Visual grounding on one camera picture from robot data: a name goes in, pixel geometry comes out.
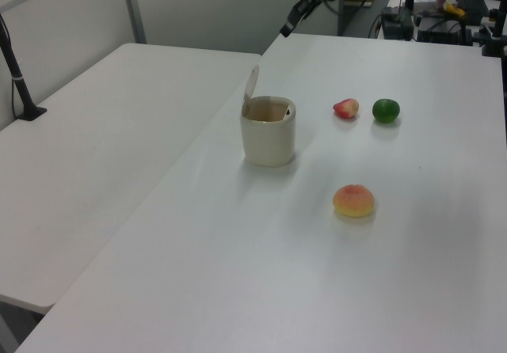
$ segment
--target lime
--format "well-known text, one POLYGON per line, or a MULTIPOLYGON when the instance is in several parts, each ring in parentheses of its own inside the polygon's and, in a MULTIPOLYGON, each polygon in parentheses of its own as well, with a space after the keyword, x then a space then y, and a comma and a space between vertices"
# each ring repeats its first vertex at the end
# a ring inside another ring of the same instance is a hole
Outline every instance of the lime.
POLYGON ((373 116, 380 123, 391 123, 399 115, 399 104, 394 100, 382 98, 373 104, 373 116))

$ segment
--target toy peach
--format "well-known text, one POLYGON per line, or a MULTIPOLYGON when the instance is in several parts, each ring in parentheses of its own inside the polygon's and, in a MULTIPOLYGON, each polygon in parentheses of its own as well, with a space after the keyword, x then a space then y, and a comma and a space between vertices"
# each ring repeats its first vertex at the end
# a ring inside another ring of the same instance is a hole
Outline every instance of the toy peach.
POLYGON ((375 209, 375 198, 366 187, 351 184, 338 189, 333 197, 333 205, 344 216, 364 217, 375 209))
POLYGON ((350 119, 359 111, 359 102, 354 98, 348 98, 347 100, 335 104, 333 110, 338 117, 350 119))

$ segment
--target white cup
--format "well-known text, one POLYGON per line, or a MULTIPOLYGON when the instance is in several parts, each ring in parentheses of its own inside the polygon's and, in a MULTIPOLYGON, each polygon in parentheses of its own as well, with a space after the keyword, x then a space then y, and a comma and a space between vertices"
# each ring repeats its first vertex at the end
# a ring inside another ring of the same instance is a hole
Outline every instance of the white cup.
POLYGON ((294 155, 295 105, 283 97, 252 97, 258 73, 256 66, 246 84, 240 117, 243 149, 255 165, 280 167, 294 155))

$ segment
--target gray wall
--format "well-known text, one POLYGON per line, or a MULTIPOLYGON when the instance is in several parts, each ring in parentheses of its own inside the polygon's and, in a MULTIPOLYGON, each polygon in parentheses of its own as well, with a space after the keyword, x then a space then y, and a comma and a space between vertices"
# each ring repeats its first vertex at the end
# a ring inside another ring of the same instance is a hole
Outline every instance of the gray wall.
MULTIPOLYGON (((299 0, 137 0, 149 44, 262 54, 299 0)), ((324 6, 297 32, 337 35, 324 6)))
MULTIPOLYGON (((2 13, 34 102, 133 42, 126 0, 28 0, 2 13)), ((22 110, 17 97, 17 114, 22 110)), ((10 72, 0 57, 0 130, 13 122, 10 72)))

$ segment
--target yellow object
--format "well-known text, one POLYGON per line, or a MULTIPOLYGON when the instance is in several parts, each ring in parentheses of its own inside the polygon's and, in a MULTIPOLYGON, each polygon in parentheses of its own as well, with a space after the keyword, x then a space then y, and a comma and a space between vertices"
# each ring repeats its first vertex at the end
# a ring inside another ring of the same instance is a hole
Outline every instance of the yellow object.
POLYGON ((453 4, 446 2, 444 3, 444 11, 454 14, 460 18, 465 18, 467 16, 467 13, 465 13, 465 10, 460 9, 457 6, 454 6, 453 4))

